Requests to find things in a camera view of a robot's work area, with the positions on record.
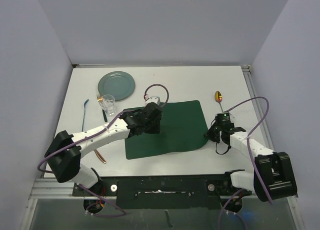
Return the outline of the dark green placemat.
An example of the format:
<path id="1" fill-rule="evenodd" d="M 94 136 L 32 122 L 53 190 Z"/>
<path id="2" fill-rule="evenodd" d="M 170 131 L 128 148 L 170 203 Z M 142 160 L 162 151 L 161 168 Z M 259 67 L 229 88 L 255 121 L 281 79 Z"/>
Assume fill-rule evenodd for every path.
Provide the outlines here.
<path id="1" fill-rule="evenodd" d="M 202 148 L 208 139 L 207 123 L 198 100 L 168 103 L 163 109 L 158 134 L 125 139 L 128 160 L 188 152 Z"/>

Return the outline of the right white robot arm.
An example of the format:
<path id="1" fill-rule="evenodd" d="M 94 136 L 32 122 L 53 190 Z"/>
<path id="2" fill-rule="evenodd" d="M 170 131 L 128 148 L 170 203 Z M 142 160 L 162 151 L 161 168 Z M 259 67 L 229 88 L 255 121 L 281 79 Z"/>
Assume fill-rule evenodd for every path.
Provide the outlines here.
<path id="1" fill-rule="evenodd" d="M 254 192 L 259 200 L 267 202 L 294 196 L 298 188 L 290 157 L 285 152 L 275 152 L 249 137 L 242 127 L 235 127 L 228 112 L 215 116 L 211 127 L 204 134 L 215 143 L 221 141 L 246 156 L 253 172 L 233 170 L 225 172 L 223 190 L 230 195 L 239 189 Z"/>

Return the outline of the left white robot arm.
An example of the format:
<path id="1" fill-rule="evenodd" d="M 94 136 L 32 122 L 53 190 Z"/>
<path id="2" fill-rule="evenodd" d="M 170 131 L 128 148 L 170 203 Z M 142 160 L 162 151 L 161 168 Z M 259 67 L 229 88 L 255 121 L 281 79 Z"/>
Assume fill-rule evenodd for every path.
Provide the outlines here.
<path id="1" fill-rule="evenodd" d="M 118 140 L 143 133 L 158 134 L 162 110 L 157 103 L 150 102 L 142 109 L 123 111 L 107 124 L 87 131 L 74 134 L 59 132 L 44 156 L 50 173 L 59 183 L 73 181 L 82 185 L 88 194 L 99 194 L 102 183 L 98 173 L 82 164 L 81 159 L 95 149 Z"/>

